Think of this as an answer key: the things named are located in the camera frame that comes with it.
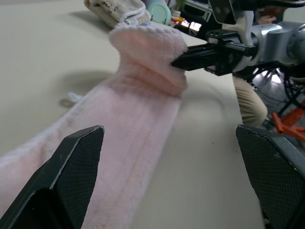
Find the person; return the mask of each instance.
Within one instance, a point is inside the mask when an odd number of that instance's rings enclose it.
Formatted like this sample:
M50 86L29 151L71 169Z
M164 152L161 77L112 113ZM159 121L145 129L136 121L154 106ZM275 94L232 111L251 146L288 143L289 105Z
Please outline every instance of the person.
M268 6L264 11L255 12L253 25L278 23L283 20L284 11L283 7ZM197 37L206 40L206 32L221 29L221 27L222 25L218 24L214 17L211 17L208 22L202 25ZM244 125L260 126L268 115L267 107L247 81L240 76L237 77L238 74L234 73L233 75L233 83Z

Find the pink towel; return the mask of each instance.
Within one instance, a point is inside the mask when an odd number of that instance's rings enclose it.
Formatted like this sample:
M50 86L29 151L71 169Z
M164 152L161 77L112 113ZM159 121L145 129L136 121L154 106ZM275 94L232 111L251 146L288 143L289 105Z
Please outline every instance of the pink towel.
M116 74L66 115L0 160L0 217L61 140L105 126L98 176L82 228L126 229L146 191L186 88L170 62L187 46L180 32L119 26L110 40L120 52Z

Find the table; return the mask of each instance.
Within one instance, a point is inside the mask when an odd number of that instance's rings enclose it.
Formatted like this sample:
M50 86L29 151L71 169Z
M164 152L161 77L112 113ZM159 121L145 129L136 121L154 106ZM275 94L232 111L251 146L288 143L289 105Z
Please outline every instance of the table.
M109 28L75 0L0 3L0 152L57 120L67 92L88 92L118 67ZM183 35L188 45L203 41ZM234 135L230 75L187 72L189 87L133 229L262 229Z

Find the fuzzy towel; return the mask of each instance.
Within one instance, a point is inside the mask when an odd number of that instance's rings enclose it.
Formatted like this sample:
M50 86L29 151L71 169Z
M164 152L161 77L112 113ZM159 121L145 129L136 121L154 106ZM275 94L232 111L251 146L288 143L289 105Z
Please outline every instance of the fuzzy towel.
M82 228L130 227L186 88L184 72L170 62L187 46L177 30L143 26L120 26L110 40L121 55L116 74L0 159L0 217L65 136L104 125L97 180Z
M118 23L144 25L151 19L141 0L85 0L85 6L112 28Z

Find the textured black surface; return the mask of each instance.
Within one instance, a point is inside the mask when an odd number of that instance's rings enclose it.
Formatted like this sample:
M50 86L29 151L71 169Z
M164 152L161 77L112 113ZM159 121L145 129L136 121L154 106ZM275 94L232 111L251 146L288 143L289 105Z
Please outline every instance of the textured black surface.
M102 146L99 131L79 141L54 187L75 229L82 226L97 177Z
M246 128L238 128L236 136L263 211L275 229L290 228L305 206L305 181L285 157L289 152L283 146L290 143L274 134L276 144Z

